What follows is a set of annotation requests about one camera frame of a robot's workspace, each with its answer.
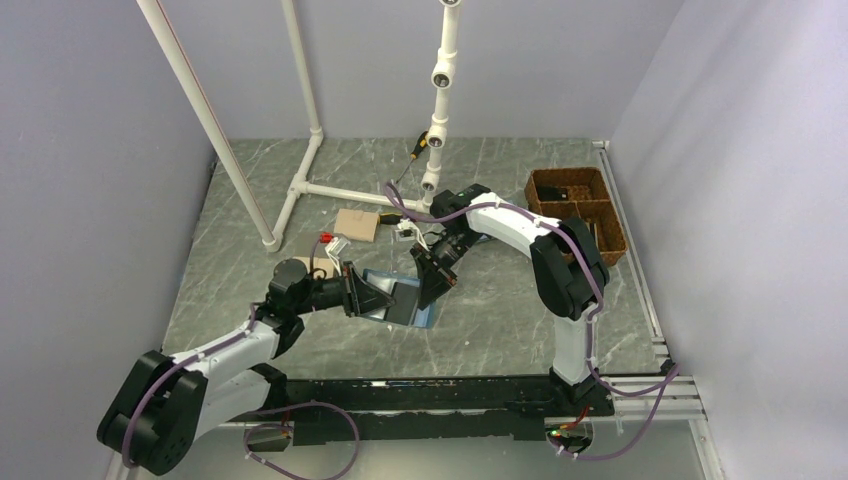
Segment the teal blue card holder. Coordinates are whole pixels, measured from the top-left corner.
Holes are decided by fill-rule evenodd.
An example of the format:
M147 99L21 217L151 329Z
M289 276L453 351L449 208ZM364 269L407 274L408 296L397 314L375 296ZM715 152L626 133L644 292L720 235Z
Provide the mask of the teal blue card holder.
M365 269L363 278L367 283L388 293L395 301L392 306L368 313L364 318L420 329L431 329L434 326L434 306L419 308L420 281L417 278L372 269Z

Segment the silver grey credit card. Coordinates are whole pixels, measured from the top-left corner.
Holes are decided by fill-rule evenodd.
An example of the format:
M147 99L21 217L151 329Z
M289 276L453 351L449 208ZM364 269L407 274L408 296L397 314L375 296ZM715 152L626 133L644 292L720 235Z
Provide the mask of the silver grey credit card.
M394 280L389 294L394 304L385 310L383 320L399 326L413 326L418 316L420 282L417 280Z

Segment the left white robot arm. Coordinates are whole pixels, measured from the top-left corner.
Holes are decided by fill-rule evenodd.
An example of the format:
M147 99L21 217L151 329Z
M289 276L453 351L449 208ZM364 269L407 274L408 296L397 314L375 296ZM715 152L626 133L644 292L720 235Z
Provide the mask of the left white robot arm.
M100 421L96 438L128 468L171 471L195 440L243 414L272 420L296 409L286 374L270 362L305 330L303 315L341 308L349 317L394 306L350 261L335 276L315 277L299 260L273 271L264 299L235 330L192 350L137 359Z

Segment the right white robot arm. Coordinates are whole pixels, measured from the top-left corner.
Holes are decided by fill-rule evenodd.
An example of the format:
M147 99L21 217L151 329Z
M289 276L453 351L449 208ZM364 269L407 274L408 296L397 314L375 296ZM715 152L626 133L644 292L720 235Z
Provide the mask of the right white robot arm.
M410 254L420 281L418 304L426 307L457 285L454 265L482 237L499 240L530 259L537 294L553 315L555 355L546 381L519 381L506 409L533 416L611 416L610 394L595 379L589 321L609 272L587 225L577 217L544 217L504 201L473 184L445 190L430 213L443 227L432 245L416 244Z

